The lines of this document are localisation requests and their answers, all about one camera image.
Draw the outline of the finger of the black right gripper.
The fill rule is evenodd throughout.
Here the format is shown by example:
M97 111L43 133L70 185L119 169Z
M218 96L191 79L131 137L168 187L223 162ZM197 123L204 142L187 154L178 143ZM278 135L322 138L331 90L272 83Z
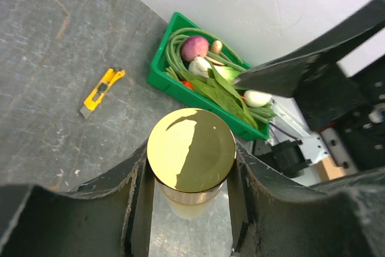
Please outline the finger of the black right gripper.
M242 72L243 89L291 98L305 72L317 63L336 63L384 29L384 0L370 0L318 38L295 51Z

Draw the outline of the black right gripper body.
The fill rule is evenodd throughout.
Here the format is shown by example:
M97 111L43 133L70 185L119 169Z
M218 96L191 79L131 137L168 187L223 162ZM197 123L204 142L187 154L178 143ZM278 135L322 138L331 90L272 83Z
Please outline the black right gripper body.
M352 77L337 64L311 69L294 99L337 166L348 173L384 166L384 57Z

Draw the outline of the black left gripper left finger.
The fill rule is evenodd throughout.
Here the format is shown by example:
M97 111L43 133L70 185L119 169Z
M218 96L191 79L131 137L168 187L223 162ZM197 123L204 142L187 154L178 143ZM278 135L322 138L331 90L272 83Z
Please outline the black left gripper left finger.
M147 256L154 180L142 144L69 192L3 184L1 255Z

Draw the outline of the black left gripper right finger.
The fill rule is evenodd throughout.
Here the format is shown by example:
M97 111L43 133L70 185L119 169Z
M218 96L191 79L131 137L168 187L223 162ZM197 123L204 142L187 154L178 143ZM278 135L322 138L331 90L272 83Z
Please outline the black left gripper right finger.
M227 178L235 256L384 255L384 169L305 187L236 149Z

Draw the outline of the gold capped amber bottle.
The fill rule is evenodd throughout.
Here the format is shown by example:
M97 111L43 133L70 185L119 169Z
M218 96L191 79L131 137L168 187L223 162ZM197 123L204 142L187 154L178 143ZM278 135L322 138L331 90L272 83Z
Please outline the gold capped amber bottle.
M207 210L235 158L235 138L228 125L199 108L167 114L147 142L147 160L162 194L171 210L187 220Z

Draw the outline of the yellow utility knife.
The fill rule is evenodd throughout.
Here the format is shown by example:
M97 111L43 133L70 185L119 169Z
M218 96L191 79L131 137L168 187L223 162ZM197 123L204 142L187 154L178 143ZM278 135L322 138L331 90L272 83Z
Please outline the yellow utility knife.
M91 93L83 101L83 105L79 112L87 119L91 113L99 106L102 99L108 93L115 82L125 76L125 70L121 67L110 67L97 85L92 89Z

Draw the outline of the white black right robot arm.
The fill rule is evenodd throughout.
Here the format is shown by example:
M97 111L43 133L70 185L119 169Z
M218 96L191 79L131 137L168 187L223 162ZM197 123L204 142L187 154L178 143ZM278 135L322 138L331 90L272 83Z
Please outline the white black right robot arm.
M383 29L384 0L370 0L308 44L241 73L242 88L293 98L318 135L314 144L290 139L254 155L290 178L327 155L349 174L384 166L384 58L353 76L338 64Z

